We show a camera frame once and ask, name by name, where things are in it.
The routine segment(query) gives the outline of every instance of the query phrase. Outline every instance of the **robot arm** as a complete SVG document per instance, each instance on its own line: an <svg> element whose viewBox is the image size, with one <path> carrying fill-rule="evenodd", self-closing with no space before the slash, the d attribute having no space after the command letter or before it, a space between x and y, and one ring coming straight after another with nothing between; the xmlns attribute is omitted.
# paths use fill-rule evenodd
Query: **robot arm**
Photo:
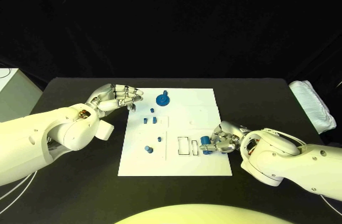
<svg viewBox="0 0 342 224"><path fill-rule="evenodd" d="M85 104L0 123L0 185L4 185L56 158L82 149L92 138L107 140L114 126L99 120L117 108L143 100L143 91L107 84L99 87Z"/></svg>
<svg viewBox="0 0 342 224"><path fill-rule="evenodd" d="M222 139L225 134L216 128L213 133L219 134L213 135L219 137L221 142L215 143L218 139L212 136L213 146L219 151L239 148L241 167L258 181L278 186L287 178L309 192L342 201L340 148L306 144L293 136L271 129L244 133L239 126L225 121L221 123L221 128L228 136ZM300 146L297 147L280 135L293 139Z"/></svg>

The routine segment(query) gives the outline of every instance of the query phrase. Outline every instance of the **cable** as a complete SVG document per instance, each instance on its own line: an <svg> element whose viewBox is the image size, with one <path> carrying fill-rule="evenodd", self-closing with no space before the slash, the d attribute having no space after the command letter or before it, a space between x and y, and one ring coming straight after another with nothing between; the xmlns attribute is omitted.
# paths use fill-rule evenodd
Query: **cable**
<svg viewBox="0 0 342 224"><path fill-rule="evenodd" d="M10 74L10 68L7 68L7 69L9 69L9 74ZM9 75L9 74L7 74L7 75ZM7 76L7 75L6 75L6 76ZM3 76L3 77L0 77L0 78L4 78L6 76Z"/></svg>
<svg viewBox="0 0 342 224"><path fill-rule="evenodd" d="M335 210L335 212L342 216L342 213L335 209L335 207L330 205L330 203L326 201L327 205L330 206L330 208Z"/></svg>
<svg viewBox="0 0 342 224"><path fill-rule="evenodd" d="M17 189L17 187L19 187L19 186L24 183L24 181L29 179L30 175L32 175L32 174L29 174L29 175L26 176L26 178L22 180L22 182L17 184L17 186L11 189L11 191L7 192L7 194L0 198L0 200Z"/></svg>
<svg viewBox="0 0 342 224"><path fill-rule="evenodd" d="M30 182L32 182L32 180L33 180L33 178L35 178L35 176L36 176L36 173L37 173L37 172L33 173ZM10 205L1 210L0 214L7 210L7 208L11 206L11 204L13 204L13 203L16 202L16 200L20 198L20 196L22 196L24 190L27 189L27 187L29 187L29 185L30 185L30 182L27 183L27 185L26 185L26 187L24 187L22 193L19 194L17 198L13 200L13 202L10 203Z"/></svg>

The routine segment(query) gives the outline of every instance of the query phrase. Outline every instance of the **robotic hand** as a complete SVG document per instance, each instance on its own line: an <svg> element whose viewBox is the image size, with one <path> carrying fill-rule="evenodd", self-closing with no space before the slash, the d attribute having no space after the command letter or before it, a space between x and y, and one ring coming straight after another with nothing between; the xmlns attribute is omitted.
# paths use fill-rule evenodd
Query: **robotic hand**
<svg viewBox="0 0 342 224"><path fill-rule="evenodd" d="M99 119L124 106L134 112L141 95L133 87L107 84L85 104L0 123L0 185L82 149L94 137L108 140L114 126Z"/></svg>
<svg viewBox="0 0 342 224"><path fill-rule="evenodd" d="M284 137L299 143L299 147ZM309 192L342 201L342 149L306 144L273 130L251 131L222 121L215 128L211 144L202 150L239 150L242 169L263 183L278 186L287 178Z"/></svg>

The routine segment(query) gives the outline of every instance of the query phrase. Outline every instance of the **black curtain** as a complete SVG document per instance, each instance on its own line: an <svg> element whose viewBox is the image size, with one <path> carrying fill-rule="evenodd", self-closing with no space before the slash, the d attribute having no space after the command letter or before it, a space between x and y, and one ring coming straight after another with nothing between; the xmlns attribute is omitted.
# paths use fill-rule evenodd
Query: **black curtain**
<svg viewBox="0 0 342 224"><path fill-rule="evenodd" d="M340 10L340 0L0 0L0 63L40 88L55 77L274 77L310 80L336 103Z"/></svg>

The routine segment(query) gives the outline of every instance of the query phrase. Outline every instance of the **paper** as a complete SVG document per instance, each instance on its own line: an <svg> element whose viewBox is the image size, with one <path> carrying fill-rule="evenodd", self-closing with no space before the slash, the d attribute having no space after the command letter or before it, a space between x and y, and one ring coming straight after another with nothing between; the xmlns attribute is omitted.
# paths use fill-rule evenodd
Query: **paper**
<svg viewBox="0 0 342 224"><path fill-rule="evenodd" d="M141 90L144 100L128 114L118 176L231 176L228 155L218 151L203 155L199 149L200 137L211 136L221 123L213 90ZM156 97L164 90L170 103L159 106Z"/></svg>

